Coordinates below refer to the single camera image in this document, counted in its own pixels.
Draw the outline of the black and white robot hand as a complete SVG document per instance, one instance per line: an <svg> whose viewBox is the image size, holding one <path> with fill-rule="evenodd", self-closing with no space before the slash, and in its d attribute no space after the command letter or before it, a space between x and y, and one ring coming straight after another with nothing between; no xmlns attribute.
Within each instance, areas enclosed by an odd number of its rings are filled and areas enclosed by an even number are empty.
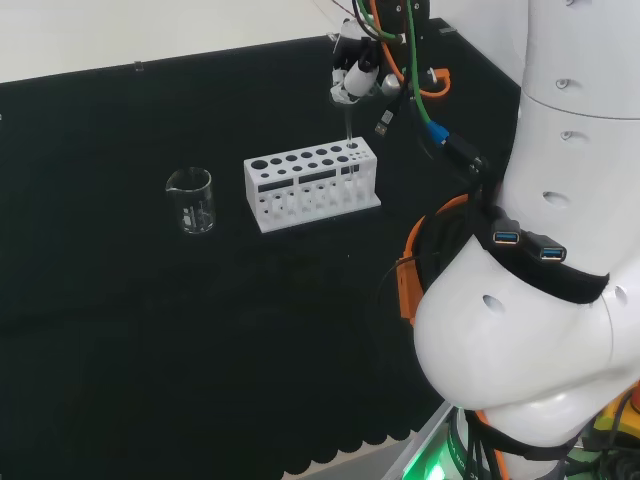
<svg viewBox="0 0 640 480"><path fill-rule="evenodd" d="M336 105L351 106L361 99L382 93L394 96L401 82L384 69L385 43L374 40L355 19L345 19L333 51L330 99Z"/></svg>

